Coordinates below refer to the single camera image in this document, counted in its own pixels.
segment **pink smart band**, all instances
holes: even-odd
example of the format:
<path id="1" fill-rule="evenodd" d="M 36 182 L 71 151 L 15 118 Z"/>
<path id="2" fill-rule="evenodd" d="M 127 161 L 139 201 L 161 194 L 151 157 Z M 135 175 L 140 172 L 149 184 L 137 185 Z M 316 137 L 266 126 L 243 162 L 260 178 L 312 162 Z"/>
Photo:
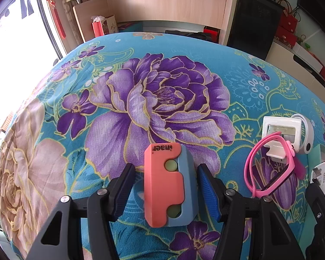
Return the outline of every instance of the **pink smart band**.
<path id="1" fill-rule="evenodd" d="M 244 182 L 246 183 L 248 189 L 252 192 L 252 197 L 258 197 L 261 198 L 264 195 L 269 195 L 273 193 L 284 181 L 292 174 L 295 163 L 293 156 L 295 156 L 295 151 L 289 141 L 286 141 L 283 137 L 280 136 L 281 132 L 274 132 L 270 135 L 267 135 L 265 138 L 262 138 L 250 151 L 246 163 L 244 165 Z M 287 156 L 287 164 L 288 168 L 287 170 L 282 173 L 267 189 L 265 190 L 257 190 L 255 188 L 255 180 L 253 175 L 253 159 L 255 157 L 255 154 L 260 150 L 261 147 L 264 146 L 264 144 L 268 143 L 269 141 L 279 141 L 286 153 Z M 250 182 L 248 181 L 247 173 L 248 173 L 248 167 L 249 167 L 249 173 L 250 173 Z"/>

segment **orange plastic piece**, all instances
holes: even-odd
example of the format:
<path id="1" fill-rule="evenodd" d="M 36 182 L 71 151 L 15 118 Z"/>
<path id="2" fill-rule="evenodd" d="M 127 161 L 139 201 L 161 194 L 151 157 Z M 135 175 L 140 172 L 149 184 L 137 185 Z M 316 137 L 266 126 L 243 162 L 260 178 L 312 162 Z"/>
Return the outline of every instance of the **orange plastic piece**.
<path id="1" fill-rule="evenodd" d="M 163 227 L 167 208 L 184 201 L 183 175 L 165 169 L 165 162 L 181 151 L 179 143 L 155 143 L 145 151 L 145 218 L 152 228 Z"/>

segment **light wood headboard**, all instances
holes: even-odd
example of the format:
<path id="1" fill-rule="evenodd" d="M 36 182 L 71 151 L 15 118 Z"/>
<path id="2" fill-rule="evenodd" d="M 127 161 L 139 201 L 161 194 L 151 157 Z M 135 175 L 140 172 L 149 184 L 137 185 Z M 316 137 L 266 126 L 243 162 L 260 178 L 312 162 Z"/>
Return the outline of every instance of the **light wood headboard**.
<path id="1" fill-rule="evenodd" d="M 73 7 L 84 41 L 94 38 L 93 15 L 115 15 L 117 22 L 167 20 L 231 28 L 236 0 L 90 0 Z M 225 32 L 220 44 L 227 41 Z"/>

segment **green circle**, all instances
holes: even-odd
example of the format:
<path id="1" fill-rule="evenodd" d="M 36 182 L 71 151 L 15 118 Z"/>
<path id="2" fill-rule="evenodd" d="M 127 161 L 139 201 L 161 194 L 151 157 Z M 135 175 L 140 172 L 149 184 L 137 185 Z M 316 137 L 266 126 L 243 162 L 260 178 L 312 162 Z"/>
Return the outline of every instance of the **green circle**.
<path id="1" fill-rule="evenodd" d="M 167 160 L 167 162 L 165 162 L 165 169 L 167 171 L 170 171 L 170 172 L 176 171 L 177 167 L 178 167 L 178 164 L 173 159 L 169 159 L 169 160 Z"/>
<path id="2" fill-rule="evenodd" d="M 173 204 L 170 205 L 167 208 L 167 216 L 170 218 L 177 218 L 182 211 L 182 205 L 181 204 Z"/>

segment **bedspread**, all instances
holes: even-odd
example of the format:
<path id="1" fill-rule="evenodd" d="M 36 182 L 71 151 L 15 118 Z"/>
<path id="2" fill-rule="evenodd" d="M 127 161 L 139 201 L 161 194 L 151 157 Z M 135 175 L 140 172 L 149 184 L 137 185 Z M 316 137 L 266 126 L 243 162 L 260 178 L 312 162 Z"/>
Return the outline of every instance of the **bedspread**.
<path id="1" fill-rule="evenodd" d="M 124 259 L 211 260 L 221 224 L 200 198 L 186 227 L 151 228 L 144 218 L 143 152 L 150 143 L 180 142 L 195 166 L 206 163 L 227 187 L 251 196 L 245 159 L 261 138 L 264 116 L 301 113 L 325 144 L 325 104 L 280 69 L 247 53 L 192 38 L 120 33 L 95 38 L 61 60 L 14 116 L 0 148 L 0 221 L 25 258 L 59 198 L 88 197 L 118 177 L 125 164 L 136 180 L 123 216 L 111 225 Z M 259 187 L 283 166 L 262 148 Z M 307 156 L 299 155 L 306 166 Z M 307 176 L 293 174 L 273 194 L 299 239 Z M 245 223 L 242 259 L 249 250 Z M 85 259 L 91 259 L 82 219 Z"/>

